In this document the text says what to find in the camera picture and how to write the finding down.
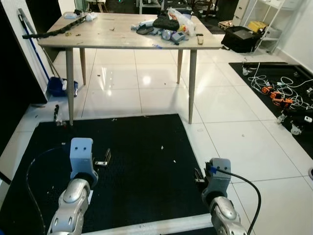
mop handle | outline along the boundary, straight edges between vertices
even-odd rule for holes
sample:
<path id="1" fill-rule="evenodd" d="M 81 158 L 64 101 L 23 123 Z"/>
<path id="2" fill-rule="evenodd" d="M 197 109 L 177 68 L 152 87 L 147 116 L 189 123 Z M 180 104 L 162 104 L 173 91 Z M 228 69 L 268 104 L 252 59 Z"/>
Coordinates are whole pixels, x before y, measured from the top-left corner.
<path id="1" fill-rule="evenodd" d="M 21 24 L 22 24 L 22 26 L 23 26 L 23 28 L 24 28 L 26 34 L 29 34 L 29 32 L 28 32 L 28 30 L 27 30 L 27 27 L 26 27 L 26 25 L 25 25 L 25 22 L 24 22 L 24 20 L 23 20 L 23 18 L 22 18 L 22 15 L 19 15 L 19 19 L 20 19 L 20 21 L 21 21 Z M 48 75 L 47 71 L 45 70 L 45 67 L 44 67 L 44 65 L 43 65 L 43 62 L 41 61 L 41 58 L 40 58 L 40 56 L 39 56 L 39 54 L 38 54 L 38 52 L 37 52 L 37 50 L 36 50 L 36 47 L 35 47 L 35 45 L 34 45 L 33 40 L 30 38 L 29 41 L 30 41 L 30 43 L 31 43 L 31 45 L 32 45 L 32 47 L 33 47 L 35 53 L 36 53 L 36 56 L 37 56 L 37 58 L 38 58 L 38 60 L 39 60 L 39 63 L 40 63 L 40 65 L 41 65 L 41 67 L 43 68 L 43 70 L 44 70 L 44 72 L 45 72 L 45 75 L 46 75 L 48 81 L 50 81 L 49 75 Z"/>
<path id="2" fill-rule="evenodd" d="M 22 18 L 23 18 L 24 22 L 26 23 L 27 27 L 29 28 L 29 31 L 30 31 L 32 34 L 35 34 L 36 32 L 34 31 L 34 28 L 33 28 L 33 26 L 31 25 L 31 23 L 28 21 L 28 18 L 26 17 L 26 15 L 25 15 L 23 9 L 19 8 L 19 12 L 20 12 L 20 14 L 22 15 Z M 41 48 L 42 48 L 42 50 L 44 51 L 44 53 L 45 53 L 45 55 L 46 55 L 46 57 L 47 57 L 47 59 L 48 59 L 48 62 L 49 62 L 49 65 L 50 65 L 50 67 L 51 67 L 52 72 L 53 72 L 53 70 L 54 70 L 54 71 L 56 72 L 56 74 L 58 75 L 58 77 L 61 78 L 60 75 L 59 75 L 59 73 L 58 73 L 58 71 L 55 69 L 55 67 L 54 67 L 54 65 L 53 65 L 53 62 L 51 61 L 51 59 L 50 59 L 48 53 L 46 52 L 45 48 L 44 48 L 44 47 L 41 47 Z"/>

black bag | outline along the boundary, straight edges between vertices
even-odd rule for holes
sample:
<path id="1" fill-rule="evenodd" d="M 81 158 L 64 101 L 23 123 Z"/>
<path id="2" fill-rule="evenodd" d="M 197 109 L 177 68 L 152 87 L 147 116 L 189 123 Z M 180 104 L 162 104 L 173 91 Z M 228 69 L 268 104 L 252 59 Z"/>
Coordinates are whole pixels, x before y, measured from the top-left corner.
<path id="1" fill-rule="evenodd" d="M 170 20 L 166 13 L 162 13 L 153 22 L 153 27 L 177 31 L 179 29 L 179 23 L 177 20 Z"/>
<path id="2" fill-rule="evenodd" d="M 252 52 L 260 43 L 262 35 L 242 26 L 226 29 L 222 44 L 237 53 Z"/>

black floor mat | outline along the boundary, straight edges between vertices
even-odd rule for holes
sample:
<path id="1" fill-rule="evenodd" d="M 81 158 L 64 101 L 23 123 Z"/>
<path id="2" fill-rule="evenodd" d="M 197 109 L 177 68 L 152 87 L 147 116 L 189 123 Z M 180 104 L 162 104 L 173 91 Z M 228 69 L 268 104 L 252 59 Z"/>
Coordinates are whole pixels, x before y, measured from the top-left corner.
<path id="1" fill-rule="evenodd" d="M 258 66 L 258 63 L 247 63 L 250 65 L 254 65 L 254 67 Z M 229 63 L 229 65 L 236 71 L 236 73 L 244 80 L 245 83 L 249 87 L 251 87 L 251 82 L 248 81 L 248 77 L 254 76 L 254 73 L 252 72 L 249 76 L 244 76 L 243 75 L 243 69 L 242 69 L 242 63 Z M 297 72 L 299 74 L 299 77 L 295 77 L 294 73 Z M 310 74 L 308 74 L 307 71 L 305 71 L 301 66 L 293 66 L 293 65 L 288 65 L 286 63 L 261 63 L 260 68 L 258 70 L 257 76 L 258 75 L 266 75 L 267 79 L 270 82 L 277 83 L 280 82 L 282 76 L 286 76 L 291 78 L 294 81 L 293 86 L 300 85 L 304 81 L 310 80 Z M 299 88 L 294 88 L 299 95 L 301 95 L 304 99 L 304 101 L 312 103 L 310 99 L 308 99 L 308 95 L 306 94 L 306 90 L 309 87 L 313 87 L 313 81 L 312 82 L 307 82 L 303 84 Z M 257 90 L 252 89 L 254 93 L 259 97 L 260 100 L 268 107 L 269 110 L 276 116 L 281 115 L 282 108 L 276 106 L 273 104 L 272 100 L 261 93 L 259 93 Z M 293 117 L 292 119 L 301 121 L 297 117 Z M 291 124 L 290 121 L 292 120 L 291 118 L 287 118 L 282 124 L 286 127 L 287 130 L 290 131 L 291 129 Z M 312 136 L 313 136 L 313 131 L 312 128 L 306 128 L 302 132 L 301 135 L 293 137 L 296 139 L 296 141 L 302 146 L 302 148 L 308 153 L 308 155 L 313 159 L 313 141 L 312 141 Z"/>
<path id="2" fill-rule="evenodd" d="M 215 229 L 211 227 L 211 228 L 197 229 L 197 230 L 192 230 L 192 231 L 175 233 L 171 235 L 217 235 L 217 233 Z"/>
<path id="3" fill-rule="evenodd" d="M 112 153 L 109 167 L 98 171 L 84 233 L 208 213 L 193 181 L 199 166 L 178 115 L 80 120 L 72 130 L 45 122 L 35 129 L 3 203 L 0 229 L 6 235 L 40 233 L 40 219 L 26 191 L 27 167 L 40 153 L 73 137 L 93 139 L 95 161 L 103 161 L 108 148 Z M 29 184 L 46 230 L 70 172 L 63 149 L 43 155 L 31 169 Z"/>

table top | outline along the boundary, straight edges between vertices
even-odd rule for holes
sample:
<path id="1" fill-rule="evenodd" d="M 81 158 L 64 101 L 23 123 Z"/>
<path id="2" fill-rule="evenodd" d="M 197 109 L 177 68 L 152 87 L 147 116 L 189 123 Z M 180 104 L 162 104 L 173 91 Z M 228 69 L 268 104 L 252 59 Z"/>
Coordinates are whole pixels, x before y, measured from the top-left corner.
<path id="1" fill-rule="evenodd" d="M 192 16 L 196 24 L 196 33 L 202 33 L 203 45 L 198 45 L 197 37 L 189 37 L 177 46 L 172 41 L 163 40 L 159 35 L 139 35 L 131 30 L 131 25 L 153 20 L 157 15 L 136 15 L 117 13 L 97 13 L 98 17 L 91 22 L 83 22 L 68 32 L 70 36 L 59 34 L 39 40 L 44 47 L 82 47 L 82 48 L 117 48 L 117 49 L 217 49 L 221 43 L 210 31 Z M 65 19 L 64 15 L 51 27 L 49 31 L 60 29 L 75 20 Z"/>

small paper scrap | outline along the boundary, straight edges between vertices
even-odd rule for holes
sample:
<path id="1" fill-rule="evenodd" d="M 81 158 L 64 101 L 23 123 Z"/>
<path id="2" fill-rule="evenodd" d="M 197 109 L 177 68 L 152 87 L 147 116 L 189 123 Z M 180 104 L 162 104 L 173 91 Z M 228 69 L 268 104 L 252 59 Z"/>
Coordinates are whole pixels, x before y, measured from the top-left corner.
<path id="1" fill-rule="evenodd" d="M 92 194 L 93 194 L 93 190 L 90 190 L 90 194 L 88 196 L 88 205 L 90 205 Z"/>

